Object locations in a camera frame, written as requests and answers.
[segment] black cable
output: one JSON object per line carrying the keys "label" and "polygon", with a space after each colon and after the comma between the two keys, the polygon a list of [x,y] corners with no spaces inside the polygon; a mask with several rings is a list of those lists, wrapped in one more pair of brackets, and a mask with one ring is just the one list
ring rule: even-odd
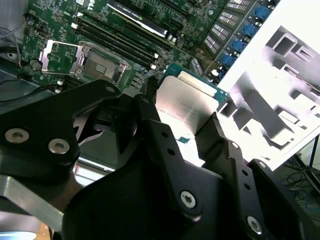
{"label": "black cable", "polygon": [[17,82],[17,81],[19,81],[19,79],[4,80],[4,81],[0,82],[0,86],[1,86],[2,84],[5,84],[5,83],[12,83],[12,82]]}
{"label": "black cable", "polygon": [[39,93],[47,91],[53,87],[55,87],[55,85],[40,86],[40,87],[36,88],[35,90],[33,90],[32,92],[28,93],[27,95],[13,98],[13,99],[8,99],[8,100],[0,100],[0,105],[2,106],[2,105],[6,105],[6,104],[13,104],[13,103],[18,103],[18,102],[27,100],[27,99],[29,99]]}
{"label": "black cable", "polygon": [[318,141],[319,141],[319,135],[316,136],[315,139],[314,139],[314,144],[313,144],[312,153],[311,153],[311,158],[310,158],[310,163],[309,163],[309,167],[310,167],[310,168],[312,168],[312,165],[314,164]]}
{"label": "black cable", "polygon": [[16,47],[11,46],[1,46],[0,47],[0,54],[18,54]]}

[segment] ram slot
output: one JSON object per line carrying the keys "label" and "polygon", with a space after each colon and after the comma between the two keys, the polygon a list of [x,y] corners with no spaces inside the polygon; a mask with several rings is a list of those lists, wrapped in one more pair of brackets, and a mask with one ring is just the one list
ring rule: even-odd
{"label": "ram slot", "polygon": [[158,40],[154,36],[151,36],[151,35],[145,33],[144,31],[142,31],[141,29],[139,29],[138,27],[136,27],[134,24],[132,24],[130,22],[126,22],[125,23],[125,27],[127,29],[135,32],[136,34],[139,34],[140,36],[142,36],[143,38],[149,40],[150,42],[156,44],[159,48],[162,48],[162,49],[170,52],[171,46],[169,45],[169,43],[165,43],[165,42],[163,42],[161,40]]}
{"label": "ram slot", "polygon": [[[154,49],[152,49],[151,47],[149,47],[147,45],[144,45],[142,42],[137,41],[132,36],[130,36],[130,35],[124,33],[124,32],[120,32],[118,29],[114,28],[113,26],[106,25],[105,22],[94,18],[93,16],[89,15],[86,12],[82,12],[82,14],[83,14],[83,16],[85,18],[90,19],[95,24],[103,26],[104,28],[110,29],[111,30],[110,32],[113,32],[114,35],[116,35],[116,37],[118,37],[121,41],[129,42],[131,45],[136,46],[138,49],[144,51],[145,53],[149,53],[150,56],[154,56],[155,54],[157,54],[157,52]],[[84,22],[86,22],[88,24],[92,24],[87,19],[85,19],[84,17],[78,17],[78,19],[81,20],[81,21],[84,21]]]}
{"label": "ram slot", "polygon": [[173,4],[171,1],[169,1],[169,0],[159,0],[159,2],[167,5],[169,8],[175,10],[177,13],[183,15],[185,18],[188,18],[188,17],[190,16],[190,14],[189,14],[187,11],[185,11],[185,10],[179,8],[178,6],[174,5],[174,4]]}
{"label": "ram slot", "polygon": [[97,43],[103,47],[106,47],[110,51],[118,53],[120,56],[127,58],[133,62],[140,64],[141,66],[149,69],[151,62],[150,60],[141,59],[137,55],[132,54],[131,51],[123,49],[122,46],[118,45],[116,42],[110,42],[107,39],[103,38],[101,35],[94,32],[92,29],[77,29],[76,33],[85,36],[86,38],[92,40],[94,43]]}
{"label": "ram slot", "polygon": [[[95,31],[86,24],[83,24],[81,28],[95,34]],[[147,62],[150,62],[150,64],[155,60],[154,56],[145,54],[144,52],[139,51],[139,49],[132,48],[132,46],[128,45],[126,42],[118,41],[118,39],[114,38],[113,36],[104,34],[103,32],[101,32],[99,35],[103,37],[105,40],[109,41],[110,43],[113,43],[113,45],[119,46],[129,53],[131,52],[132,54],[136,55],[138,58],[145,59]]]}
{"label": "ram slot", "polygon": [[179,30],[182,30],[184,28],[184,26],[180,23],[180,22],[177,22],[176,20],[174,19],[170,19],[170,24],[173,25],[174,27],[178,28]]}

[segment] pcie slot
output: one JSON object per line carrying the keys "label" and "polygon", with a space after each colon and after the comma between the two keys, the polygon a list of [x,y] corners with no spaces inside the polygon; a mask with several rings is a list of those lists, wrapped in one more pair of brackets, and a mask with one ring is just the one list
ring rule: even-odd
{"label": "pcie slot", "polygon": [[148,56],[150,59],[153,59],[155,60],[155,55],[153,54],[150,54],[144,50],[142,50],[141,48],[139,48],[138,46],[135,46],[135,45],[132,45],[128,42],[126,42],[125,40],[121,39],[120,37],[110,33],[110,32],[107,32],[106,30],[100,28],[100,27],[97,27],[95,26],[94,24],[92,24],[91,22],[83,19],[83,18],[80,18],[80,21],[78,21],[79,23],[79,26],[81,28],[83,27],[86,27],[90,30],[96,30],[97,32],[101,32],[100,34],[102,34],[103,36],[105,36],[106,38],[112,40],[112,41],[115,41],[115,42],[118,42],[120,44],[122,44],[123,46],[129,46],[130,48],[132,48],[136,53],[138,53],[140,56]]}
{"label": "pcie slot", "polygon": [[184,28],[184,26],[180,22],[177,22],[176,20],[174,20],[172,18],[170,19],[170,24],[175,26],[179,30],[182,30]]}
{"label": "pcie slot", "polygon": [[[89,18],[90,20],[92,20],[93,22],[97,23],[98,25],[101,25],[103,27],[106,27],[108,29],[111,29],[114,34],[116,35],[116,37],[119,37],[120,40],[124,41],[124,42],[130,42],[130,44],[132,44],[133,46],[137,47],[137,49],[140,49],[142,51],[144,51],[146,54],[150,54],[150,56],[154,56],[155,54],[157,54],[157,52],[152,49],[149,46],[144,45],[142,42],[137,41],[136,39],[134,39],[132,36],[125,34],[124,32],[120,32],[118,29],[114,28],[113,26],[110,25],[106,25],[105,22],[94,18],[93,16],[89,15],[86,12],[82,12],[82,14],[86,17]],[[83,17],[78,17],[79,20],[84,21],[88,24],[90,24],[86,19],[84,19]]]}
{"label": "pcie slot", "polygon": [[[85,24],[81,25],[81,29],[83,29],[85,31],[88,31],[88,32],[90,32],[92,34],[96,34],[95,30],[93,30],[92,28],[90,28],[89,26],[87,26]],[[131,53],[131,54],[135,55],[137,58],[145,60],[149,64],[151,64],[155,60],[154,57],[146,55],[146,54],[144,54],[143,52],[141,52],[141,51],[139,51],[137,49],[131,48],[131,46],[128,46],[126,43],[117,41],[117,39],[115,39],[112,36],[109,36],[107,34],[103,34],[102,32],[99,34],[99,36],[102,37],[102,39],[104,39],[105,41],[108,41],[109,43],[112,43],[112,45],[121,47],[122,49],[126,50],[128,53]]]}
{"label": "pcie slot", "polygon": [[158,40],[155,37],[152,37],[147,33],[144,33],[143,31],[138,29],[135,25],[133,25],[129,22],[126,22],[125,27],[127,29],[130,29],[131,31],[135,32],[136,34],[139,34],[140,36],[144,37],[145,39],[149,40],[150,42],[156,44],[158,47],[165,49],[168,52],[171,50],[171,46],[169,45],[169,43],[164,43],[163,41]]}
{"label": "pcie slot", "polygon": [[114,51],[114,52],[118,53],[119,55],[123,56],[124,58],[127,58],[133,62],[136,62],[147,69],[150,68],[150,64],[151,64],[150,62],[147,62],[143,59],[140,59],[136,55],[131,54],[130,52],[127,52],[126,50],[122,49],[120,46],[116,45],[115,43],[107,41],[106,39],[104,39],[103,37],[97,35],[96,33],[92,32],[92,31],[88,31],[85,29],[79,29],[79,30],[77,30],[77,32],[79,34],[87,37],[88,39],[93,40],[97,44],[108,48],[110,51]]}
{"label": "pcie slot", "polygon": [[183,15],[185,18],[188,18],[188,17],[190,16],[190,14],[189,14],[187,11],[185,11],[185,10],[179,8],[178,6],[174,5],[174,4],[173,4],[171,1],[169,1],[169,0],[159,0],[159,1],[160,1],[161,3],[167,5],[169,8],[172,8],[172,9],[175,10],[177,13]]}

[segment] motherboard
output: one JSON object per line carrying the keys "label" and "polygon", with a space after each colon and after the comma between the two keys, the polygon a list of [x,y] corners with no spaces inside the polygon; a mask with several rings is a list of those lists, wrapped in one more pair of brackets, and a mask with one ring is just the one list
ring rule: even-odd
{"label": "motherboard", "polygon": [[58,92],[104,79],[143,93],[171,63],[195,65],[227,0],[30,0],[22,73]]}

